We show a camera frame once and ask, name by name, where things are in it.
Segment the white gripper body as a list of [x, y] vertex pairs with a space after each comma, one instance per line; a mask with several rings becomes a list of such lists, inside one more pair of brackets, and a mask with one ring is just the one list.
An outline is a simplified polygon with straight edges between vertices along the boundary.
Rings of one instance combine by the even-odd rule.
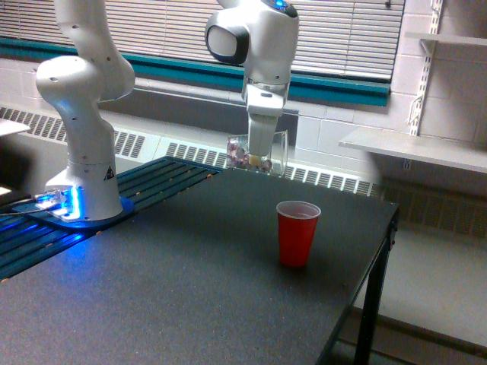
[[248, 147], [253, 156], [266, 156], [288, 97], [288, 84], [264, 84], [246, 79], [243, 98], [248, 113]]

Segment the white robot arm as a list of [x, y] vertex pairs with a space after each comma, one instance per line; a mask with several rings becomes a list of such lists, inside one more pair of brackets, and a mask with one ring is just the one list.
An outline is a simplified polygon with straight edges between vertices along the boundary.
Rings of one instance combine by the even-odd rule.
[[[37, 205], [67, 223], [105, 221], [124, 208], [116, 179], [114, 130], [98, 105], [129, 95], [135, 72], [113, 42], [104, 2], [57, 1], [55, 13], [77, 54], [42, 62], [36, 83], [62, 118], [68, 163], [46, 184], [55, 195]], [[212, 56], [244, 68], [242, 97], [253, 167], [261, 167], [269, 154], [288, 98], [298, 28], [298, 12], [285, 1], [223, 1], [206, 24], [205, 43]]]

